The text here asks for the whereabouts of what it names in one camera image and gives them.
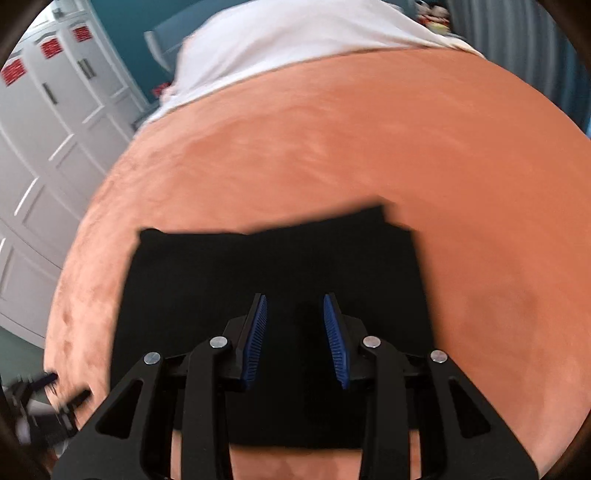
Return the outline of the black pants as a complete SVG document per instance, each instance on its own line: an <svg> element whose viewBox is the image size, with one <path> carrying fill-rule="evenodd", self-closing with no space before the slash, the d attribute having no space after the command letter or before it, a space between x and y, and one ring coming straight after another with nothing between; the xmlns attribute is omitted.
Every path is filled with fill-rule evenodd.
<svg viewBox="0 0 591 480"><path fill-rule="evenodd" d="M325 295L346 316L399 351L434 345L413 233L390 224L382 206L242 235L138 236L120 303L110 380L150 351L181 355L221 334L266 296L266 332L256 380L228 393L231 443L359 449L367 393L344 388L332 363Z"/></svg>

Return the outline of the white pillow cover sheet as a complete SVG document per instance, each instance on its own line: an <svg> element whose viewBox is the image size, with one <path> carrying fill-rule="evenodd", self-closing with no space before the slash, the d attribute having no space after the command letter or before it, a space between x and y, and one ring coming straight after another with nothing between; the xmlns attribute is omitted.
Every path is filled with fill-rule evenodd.
<svg viewBox="0 0 591 480"><path fill-rule="evenodd" d="M449 49L464 40L420 25L384 1L249 1L226 8L187 36L151 124L245 79L301 62L370 50Z"/></svg>

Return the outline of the orange plush bed blanket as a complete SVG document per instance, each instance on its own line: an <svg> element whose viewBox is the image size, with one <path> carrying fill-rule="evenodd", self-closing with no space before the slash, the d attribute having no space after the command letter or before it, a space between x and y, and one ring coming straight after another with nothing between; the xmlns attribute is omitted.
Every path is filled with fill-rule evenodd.
<svg viewBox="0 0 591 480"><path fill-rule="evenodd" d="M537 90L453 50L295 64L145 126L65 260L50 402L106 396L140 228L245 232L374 197L420 234L437 340L552 472L590 410L590 142Z"/></svg>

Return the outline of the blue upholstered headboard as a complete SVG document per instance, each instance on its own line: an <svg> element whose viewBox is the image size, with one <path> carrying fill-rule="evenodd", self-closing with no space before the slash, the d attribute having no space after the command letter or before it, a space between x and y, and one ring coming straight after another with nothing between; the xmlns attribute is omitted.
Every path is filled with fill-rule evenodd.
<svg viewBox="0 0 591 480"><path fill-rule="evenodd" d="M197 1L143 33L154 61L172 77L186 37L217 13L243 4L240 0Z"/></svg>

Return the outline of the grey curtain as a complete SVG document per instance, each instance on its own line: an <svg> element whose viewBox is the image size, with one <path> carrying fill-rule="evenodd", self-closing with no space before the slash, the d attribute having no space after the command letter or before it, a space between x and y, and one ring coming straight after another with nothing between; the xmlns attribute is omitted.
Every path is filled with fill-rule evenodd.
<svg viewBox="0 0 591 480"><path fill-rule="evenodd" d="M536 1L450 1L453 30L497 65L539 90L584 133L590 74L551 15Z"/></svg>

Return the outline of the red box on nightstand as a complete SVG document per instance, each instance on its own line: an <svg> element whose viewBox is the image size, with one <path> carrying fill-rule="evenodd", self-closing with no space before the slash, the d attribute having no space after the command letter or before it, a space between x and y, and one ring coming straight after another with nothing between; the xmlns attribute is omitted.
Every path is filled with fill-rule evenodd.
<svg viewBox="0 0 591 480"><path fill-rule="evenodd" d="M169 82L160 83L151 89L151 93L155 98L159 98L169 86Z"/></svg>

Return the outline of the white wardrobe with red decals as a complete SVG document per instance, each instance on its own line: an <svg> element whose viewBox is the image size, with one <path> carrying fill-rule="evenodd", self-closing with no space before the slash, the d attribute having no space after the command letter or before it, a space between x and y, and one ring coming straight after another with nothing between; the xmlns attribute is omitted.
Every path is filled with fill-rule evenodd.
<svg viewBox="0 0 591 480"><path fill-rule="evenodd" d="M54 1L1 64L1 324L45 342L90 200L147 101L92 5Z"/></svg>

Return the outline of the doll figurines pair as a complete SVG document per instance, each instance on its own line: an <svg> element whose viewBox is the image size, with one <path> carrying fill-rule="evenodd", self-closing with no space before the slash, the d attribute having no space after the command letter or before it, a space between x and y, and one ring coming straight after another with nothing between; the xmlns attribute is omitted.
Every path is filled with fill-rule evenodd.
<svg viewBox="0 0 591 480"><path fill-rule="evenodd" d="M452 33L450 11L438 2L416 1L415 19L429 30L442 35Z"/></svg>

